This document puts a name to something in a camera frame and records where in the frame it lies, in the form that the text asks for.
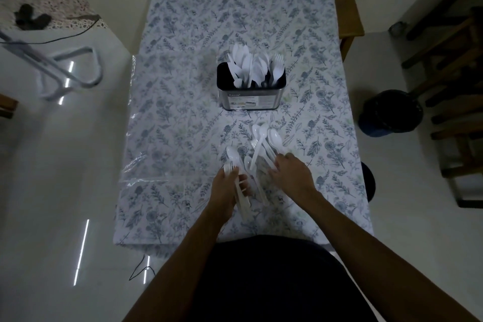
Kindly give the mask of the black waste bin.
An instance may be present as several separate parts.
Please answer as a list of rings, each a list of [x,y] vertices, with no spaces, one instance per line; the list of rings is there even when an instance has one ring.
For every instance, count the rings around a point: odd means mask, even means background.
[[[415,130],[423,116],[415,97],[400,90],[386,90],[364,102],[358,126],[367,136],[382,137]]]

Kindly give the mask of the dark wooden chair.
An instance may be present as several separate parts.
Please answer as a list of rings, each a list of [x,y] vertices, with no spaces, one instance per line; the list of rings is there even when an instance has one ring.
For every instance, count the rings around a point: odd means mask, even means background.
[[[456,179],[483,176],[483,6],[472,7],[460,24],[401,63],[404,70],[421,64],[425,79],[409,95],[424,105],[442,110],[430,121],[438,126],[433,141],[450,140],[456,146],[456,163],[440,169],[452,185],[456,205],[483,210],[483,199],[465,199]]]

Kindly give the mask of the wooden bench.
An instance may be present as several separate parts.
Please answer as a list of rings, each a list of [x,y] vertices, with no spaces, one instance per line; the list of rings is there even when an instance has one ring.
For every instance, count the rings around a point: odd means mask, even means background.
[[[342,61],[344,62],[354,39],[363,37],[365,30],[355,0],[334,1],[338,22],[340,52]]]

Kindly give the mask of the white metal tube frame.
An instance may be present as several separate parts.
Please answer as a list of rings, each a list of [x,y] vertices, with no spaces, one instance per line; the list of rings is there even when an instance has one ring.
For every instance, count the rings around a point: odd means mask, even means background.
[[[36,71],[41,99],[62,104],[64,97],[79,88],[90,89],[103,78],[100,57],[94,47],[82,46],[48,56],[22,40],[0,30],[0,44]]]

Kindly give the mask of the black round stool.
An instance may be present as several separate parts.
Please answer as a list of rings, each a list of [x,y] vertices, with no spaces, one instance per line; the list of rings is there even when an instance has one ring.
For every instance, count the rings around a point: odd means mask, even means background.
[[[371,200],[374,198],[375,192],[376,192],[375,177],[372,171],[364,162],[361,162],[361,168],[363,172],[363,179],[364,179],[365,190],[367,194],[367,201],[370,203]]]

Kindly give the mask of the patterned floor rug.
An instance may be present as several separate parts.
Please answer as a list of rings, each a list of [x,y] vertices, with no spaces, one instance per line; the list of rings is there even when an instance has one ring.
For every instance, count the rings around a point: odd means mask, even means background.
[[[0,0],[0,28],[18,30],[14,13],[23,4],[33,7],[33,16],[48,14],[52,17],[46,29],[76,30],[87,28],[93,22],[105,27],[104,22],[87,0]]]

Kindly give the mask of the person's left hand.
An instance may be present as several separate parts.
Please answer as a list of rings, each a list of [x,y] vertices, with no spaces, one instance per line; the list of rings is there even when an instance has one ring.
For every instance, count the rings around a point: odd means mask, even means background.
[[[214,177],[211,195],[207,205],[210,216],[221,225],[232,216],[236,204],[236,180],[245,180],[246,175],[239,175],[239,168],[235,166],[227,175],[223,167]]]

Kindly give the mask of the pile of white plastic cutlery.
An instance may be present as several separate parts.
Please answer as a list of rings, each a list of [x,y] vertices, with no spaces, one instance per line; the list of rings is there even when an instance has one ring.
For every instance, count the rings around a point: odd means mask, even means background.
[[[257,158],[261,156],[271,169],[277,171],[277,167],[275,165],[276,155],[269,142],[271,138],[274,138],[275,130],[270,128],[269,124],[253,124],[251,126],[251,131],[253,134],[253,140],[250,143],[254,148],[255,152],[253,157],[250,157],[249,155],[245,156],[245,170],[248,172],[249,176],[252,177],[255,181],[258,194],[260,195],[262,203],[267,206],[269,202],[266,197],[265,190],[263,190],[257,176],[256,162]]]

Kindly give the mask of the person's dark shirt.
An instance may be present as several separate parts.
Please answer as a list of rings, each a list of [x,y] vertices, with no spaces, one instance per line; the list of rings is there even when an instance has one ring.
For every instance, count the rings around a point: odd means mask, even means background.
[[[342,263],[308,240],[216,244],[185,322],[378,322]]]

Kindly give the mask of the white plastic knife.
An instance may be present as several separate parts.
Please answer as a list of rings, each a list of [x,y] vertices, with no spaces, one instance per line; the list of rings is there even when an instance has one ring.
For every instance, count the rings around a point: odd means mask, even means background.
[[[241,213],[241,216],[244,221],[251,221],[250,203],[248,201],[248,198],[243,193],[238,176],[235,179],[235,189],[236,189],[236,195],[238,198],[237,205]]]

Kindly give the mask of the person's left forearm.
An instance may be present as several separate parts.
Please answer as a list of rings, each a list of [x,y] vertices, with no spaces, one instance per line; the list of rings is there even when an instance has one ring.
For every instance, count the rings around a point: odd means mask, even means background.
[[[233,206],[207,206],[122,322],[180,322],[189,312],[198,282]]]

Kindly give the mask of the bunch of upright white cutlery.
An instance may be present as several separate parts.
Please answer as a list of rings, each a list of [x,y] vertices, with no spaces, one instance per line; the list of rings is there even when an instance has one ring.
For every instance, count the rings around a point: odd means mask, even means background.
[[[287,84],[285,57],[281,53],[251,52],[247,45],[235,43],[220,63],[217,84],[225,90],[274,90]]]

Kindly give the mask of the metal cutlery holder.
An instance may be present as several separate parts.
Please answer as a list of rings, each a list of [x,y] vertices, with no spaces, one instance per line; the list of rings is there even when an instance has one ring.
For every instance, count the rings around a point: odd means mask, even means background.
[[[268,88],[236,88],[228,63],[223,62],[216,69],[216,86],[218,100],[227,111],[235,110],[276,110],[287,85],[286,70],[277,80],[274,87]]]

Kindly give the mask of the black cloth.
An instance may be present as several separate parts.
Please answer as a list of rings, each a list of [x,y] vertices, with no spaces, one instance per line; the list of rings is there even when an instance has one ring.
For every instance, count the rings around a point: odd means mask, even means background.
[[[52,20],[52,17],[48,14],[40,14],[34,18],[33,7],[29,4],[21,5],[20,9],[14,15],[16,26],[23,31],[44,30]]]

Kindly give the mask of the person's right forearm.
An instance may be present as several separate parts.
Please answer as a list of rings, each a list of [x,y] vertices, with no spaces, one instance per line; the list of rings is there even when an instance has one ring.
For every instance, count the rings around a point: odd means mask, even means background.
[[[317,190],[303,188],[290,198],[316,222],[386,322],[480,322]]]

